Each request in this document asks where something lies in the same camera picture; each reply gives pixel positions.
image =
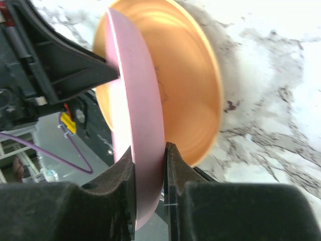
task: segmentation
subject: yellow object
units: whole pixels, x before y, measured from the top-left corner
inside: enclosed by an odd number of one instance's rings
[[[127,16],[147,44],[162,99],[166,141],[177,145],[186,163],[197,165],[215,142],[223,112],[221,77],[207,37],[173,0],[118,0],[110,7]],[[97,28],[93,52],[105,57],[105,18]],[[112,129],[108,83],[96,88],[96,96]]]
[[[76,123],[71,120],[68,114],[62,113],[60,120],[72,134],[76,134]]]

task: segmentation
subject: gray floor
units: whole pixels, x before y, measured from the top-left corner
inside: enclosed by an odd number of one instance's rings
[[[38,131],[35,132],[35,143],[81,167],[86,168],[83,161],[79,158],[69,141],[63,136],[61,130],[58,129],[57,115],[50,115],[40,119],[37,124]],[[75,143],[82,151],[84,156],[90,162],[93,167],[94,173],[92,175],[83,174],[77,170],[74,170],[64,164],[60,164],[51,158],[43,155],[39,155],[40,162],[47,169],[55,170],[61,181],[71,181],[78,185],[83,185],[92,180],[108,166],[99,159],[95,153],[93,153],[77,136],[74,136]],[[168,227],[167,224],[161,220],[156,214],[149,220],[149,222],[136,232],[136,241],[167,241],[168,240]]]

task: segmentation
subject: white marble surface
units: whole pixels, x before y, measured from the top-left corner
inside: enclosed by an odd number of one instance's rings
[[[65,37],[91,49],[111,0],[33,0]],[[181,0],[222,71],[220,137],[200,167],[220,182],[288,183],[321,225],[321,3]]]

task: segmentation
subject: black mechanical part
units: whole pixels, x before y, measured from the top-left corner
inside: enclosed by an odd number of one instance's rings
[[[118,78],[103,58],[56,33],[29,0],[0,0],[0,6],[0,131],[33,125]]]
[[[1,184],[1,240],[133,239],[135,185],[130,149],[91,183],[96,185],[89,190],[62,182]]]
[[[165,205],[172,241],[320,241],[303,194],[289,185],[205,181],[167,144]]]
[[[95,93],[89,91],[67,102],[77,135],[108,166],[114,164],[111,131],[100,111]],[[85,115],[85,122],[77,118],[77,110]]]

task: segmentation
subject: pink plate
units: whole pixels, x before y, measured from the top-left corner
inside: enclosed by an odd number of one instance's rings
[[[154,66],[138,28],[123,14],[106,12],[106,60],[119,67],[109,83],[109,108],[117,162],[131,146],[136,178],[136,230],[152,216],[163,185],[165,134]]]

